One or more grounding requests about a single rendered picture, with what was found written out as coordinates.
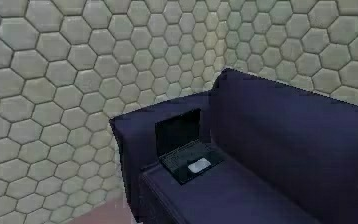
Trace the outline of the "black laptop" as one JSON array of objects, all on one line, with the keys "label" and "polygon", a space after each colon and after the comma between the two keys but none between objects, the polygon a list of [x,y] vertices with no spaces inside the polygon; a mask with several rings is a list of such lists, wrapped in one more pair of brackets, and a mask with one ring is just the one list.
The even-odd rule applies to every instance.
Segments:
[{"label": "black laptop", "polygon": [[155,124],[159,162],[180,185],[223,161],[218,151],[200,140],[200,115],[196,108]]}]

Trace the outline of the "dark blue sofa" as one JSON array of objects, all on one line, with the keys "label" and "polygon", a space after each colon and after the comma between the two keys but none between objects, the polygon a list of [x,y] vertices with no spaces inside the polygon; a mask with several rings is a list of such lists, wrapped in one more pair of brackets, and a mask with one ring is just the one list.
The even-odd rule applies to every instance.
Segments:
[{"label": "dark blue sofa", "polygon": [[[194,128],[216,151],[180,184],[160,161]],[[226,68],[211,90],[110,121],[142,224],[358,224],[358,106]]]}]

